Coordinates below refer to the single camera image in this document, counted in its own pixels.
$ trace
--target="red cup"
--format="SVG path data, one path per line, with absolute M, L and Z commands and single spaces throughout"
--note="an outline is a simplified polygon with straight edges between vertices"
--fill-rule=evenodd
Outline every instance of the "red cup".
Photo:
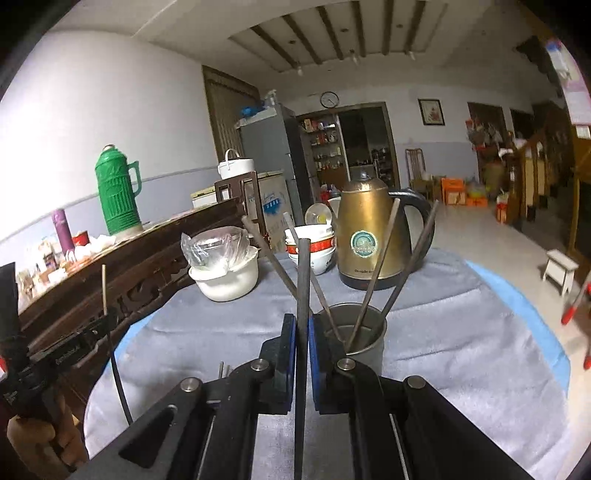
M 74 245 L 76 245 L 78 247 L 83 247 L 85 245 L 88 245 L 90 243 L 90 239 L 88 238 L 88 231 L 84 230 L 83 232 L 79 233 L 78 235 L 73 236 L 72 241 L 74 242 Z

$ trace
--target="green thermos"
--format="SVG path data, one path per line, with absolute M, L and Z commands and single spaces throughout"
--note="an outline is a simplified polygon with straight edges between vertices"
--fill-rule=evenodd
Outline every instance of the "green thermos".
M 135 170 L 138 189 L 131 187 L 129 169 Z M 133 227 L 141 227 L 135 197 L 142 190 L 142 179 L 139 176 L 139 164 L 134 161 L 127 163 L 127 157 L 114 145 L 103 148 L 95 166 L 96 181 L 99 184 L 100 205 L 110 235 L 115 235 Z

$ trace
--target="thermos lid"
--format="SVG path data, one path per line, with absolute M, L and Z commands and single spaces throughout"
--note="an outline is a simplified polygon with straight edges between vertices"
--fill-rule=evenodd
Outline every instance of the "thermos lid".
M 341 190 L 341 193 L 374 192 L 386 189 L 388 186 L 380 179 L 373 179 L 365 172 L 362 172 L 360 180 L 351 180 Z
M 114 158 L 124 159 L 127 162 L 127 157 L 123 155 L 114 145 L 109 144 L 103 147 L 99 159 L 96 161 L 95 170 L 103 163 L 108 163 Z

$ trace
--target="wall clock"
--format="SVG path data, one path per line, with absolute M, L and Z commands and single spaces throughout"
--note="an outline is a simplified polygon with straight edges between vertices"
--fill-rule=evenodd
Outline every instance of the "wall clock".
M 334 92 L 324 92 L 320 95 L 320 104 L 324 108 L 335 108 L 339 104 L 339 96 Z

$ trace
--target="gray tablecloth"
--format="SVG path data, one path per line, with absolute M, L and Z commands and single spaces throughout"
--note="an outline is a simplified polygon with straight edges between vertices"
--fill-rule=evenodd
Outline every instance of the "gray tablecloth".
M 293 263 L 284 258 L 289 275 Z M 296 301 L 266 260 L 255 290 L 228 303 L 205 298 L 197 286 L 179 291 L 131 340 L 118 362 L 134 418 L 185 377 L 217 378 L 220 361 L 233 366 L 258 356 L 280 333 Z M 319 277 L 329 303 L 359 301 L 364 292 Z M 390 290 L 371 304 L 381 308 Z M 312 308 L 320 310 L 316 295 Z M 455 255 L 431 249 L 388 315 L 383 376 L 422 375 L 536 479 L 554 479 L 570 446 L 566 399 L 523 320 Z M 293 409 L 261 416 L 252 478 L 293 477 Z M 96 454 L 126 428 L 110 368 L 95 385 L 85 415 L 86 445 Z M 345 416 L 320 416 L 308 386 L 304 477 L 353 478 Z

